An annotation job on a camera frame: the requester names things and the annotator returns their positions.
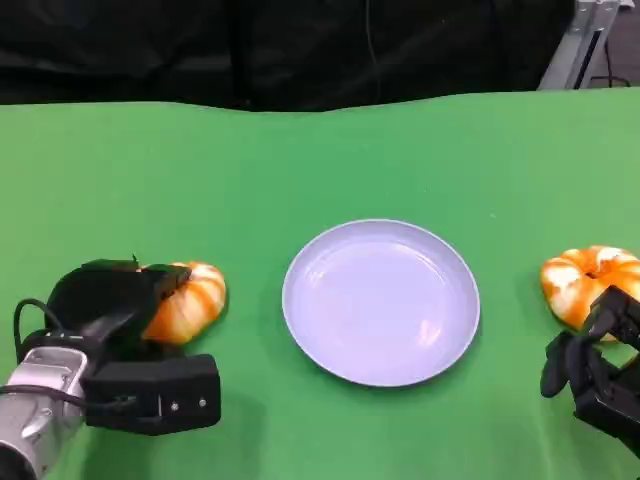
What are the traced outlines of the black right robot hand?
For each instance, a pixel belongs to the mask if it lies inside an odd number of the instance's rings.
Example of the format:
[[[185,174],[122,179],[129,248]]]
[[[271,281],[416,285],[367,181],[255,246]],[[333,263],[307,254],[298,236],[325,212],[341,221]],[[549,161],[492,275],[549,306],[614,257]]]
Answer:
[[[639,454],[639,358],[622,367],[606,360],[596,344],[607,334],[639,348],[639,302],[616,286],[591,305],[577,333],[562,332],[546,347],[540,392],[553,398],[568,386],[574,416]]]

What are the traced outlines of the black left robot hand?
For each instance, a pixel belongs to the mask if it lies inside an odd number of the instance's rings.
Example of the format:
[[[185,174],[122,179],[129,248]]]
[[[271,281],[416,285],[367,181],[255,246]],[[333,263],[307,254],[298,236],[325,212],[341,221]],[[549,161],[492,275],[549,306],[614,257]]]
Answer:
[[[156,361],[182,355],[167,340],[144,339],[161,304],[184,286],[191,269],[135,260],[98,259],[62,277],[46,305],[45,325],[81,336],[101,362]]]

